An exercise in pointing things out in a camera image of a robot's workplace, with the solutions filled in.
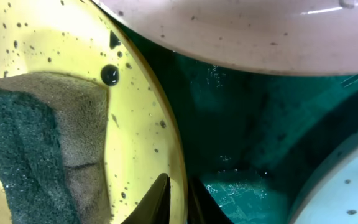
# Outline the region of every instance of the green scouring pad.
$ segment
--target green scouring pad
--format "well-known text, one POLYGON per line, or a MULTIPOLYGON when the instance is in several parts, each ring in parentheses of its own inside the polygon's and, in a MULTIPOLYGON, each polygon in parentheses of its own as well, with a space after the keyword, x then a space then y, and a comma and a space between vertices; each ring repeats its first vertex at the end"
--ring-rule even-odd
POLYGON ((0 180, 13 224, 109 222, 106 97, 56 73, 0 79, 0 180))

